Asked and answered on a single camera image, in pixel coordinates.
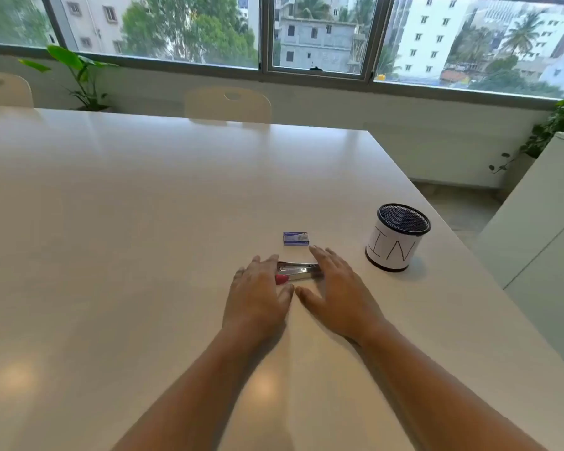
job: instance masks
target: white table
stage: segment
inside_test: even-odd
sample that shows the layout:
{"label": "white table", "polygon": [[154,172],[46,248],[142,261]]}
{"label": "white table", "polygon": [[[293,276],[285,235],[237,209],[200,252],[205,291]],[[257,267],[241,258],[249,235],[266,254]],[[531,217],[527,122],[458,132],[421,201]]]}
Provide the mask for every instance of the white table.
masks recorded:
{"label": "white table", "polygon": [[[432,230],[364,256],[379,205]],[[105,450],[217,332],[234,271],[308,231],[415,344],[552,450],[564,363],[368,132],[0,108],[0,451]],[[222,450],[410,450],[367,370],[298,301]]]}

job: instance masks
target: chair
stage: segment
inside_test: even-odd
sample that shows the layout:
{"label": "chair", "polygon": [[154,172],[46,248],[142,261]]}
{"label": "chair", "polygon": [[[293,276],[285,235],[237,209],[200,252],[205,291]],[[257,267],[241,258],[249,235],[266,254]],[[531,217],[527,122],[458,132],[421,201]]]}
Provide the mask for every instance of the chair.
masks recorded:
{"label": "chair", "polygon": [[0,73],[0,106],[33,107],[29,83],[18,75]]}
{"label": "chair", "polygon": [[271,123],[272,105],[264,95],[240,87],[200,87],[186,93],[188,118]]}

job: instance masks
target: floor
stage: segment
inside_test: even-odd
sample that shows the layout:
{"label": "floor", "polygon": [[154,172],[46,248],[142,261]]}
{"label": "floor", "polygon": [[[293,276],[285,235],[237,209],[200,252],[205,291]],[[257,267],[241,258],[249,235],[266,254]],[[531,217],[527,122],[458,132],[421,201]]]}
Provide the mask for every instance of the floor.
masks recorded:
{"label": "floor", "polygon": [[468,248],[501,206],[492,190],[418,182],[414,185]]}

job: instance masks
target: potted plant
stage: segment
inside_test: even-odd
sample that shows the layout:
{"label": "potted plant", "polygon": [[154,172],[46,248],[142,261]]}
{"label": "potted plant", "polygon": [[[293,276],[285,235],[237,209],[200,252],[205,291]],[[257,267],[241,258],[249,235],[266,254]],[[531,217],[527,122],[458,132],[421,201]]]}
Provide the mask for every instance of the potted plant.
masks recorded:
{"label": "potted plant", "polygon": [[556,103],[545,123],[534,125],[528,140],[520,146],[516,155],[512,157],[509,153],[502,153],[502,157],[507,158],[503,165],[489,165],[494,174],[499,171],[506,173],[499,198],[504,200],[512,192],[556,132],[564,132],[564,99]]}
{"label": "potted plant", "polygon": [[[75,96],[83,104],[83,106],[78,109],[79,111],[100,112],[110,108],[103,103],[107,94],[103,93],[99,95],[98,90],[96,90],[97,70],[98,68],[117,67],[118,65],[90,60],[83,55],[78,55],[59,45],[49,45],[46,49],[55,60],[60,61],[60,63],[69,68],[69,71],[75,79],[79,89],[67,90],[69,95]],[[19,62],[38,70],[40,73],[52,70],[52,68],[30,60],[19,59]]]}

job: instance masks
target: building window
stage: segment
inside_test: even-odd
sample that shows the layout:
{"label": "building window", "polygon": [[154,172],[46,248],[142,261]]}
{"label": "building window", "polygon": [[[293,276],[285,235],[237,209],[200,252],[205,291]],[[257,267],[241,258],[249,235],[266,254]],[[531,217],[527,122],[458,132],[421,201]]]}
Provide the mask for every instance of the building window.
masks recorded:
{"label": "building window", "polygon": [[82,9],[79,7],[79,3],[67,2],[67,6],[69,7],[71,15],[82,17]]}
{"label": "building window", "polygon": [[123,41],[113,41],[113,47],[115,48],[115,52],[123,53]]}
{"label": "building window", "polygon": [[108,23],[117,23],[117,15],[115,14],[115,8],[113,6],[103,6],[105,10],[105,17]]}

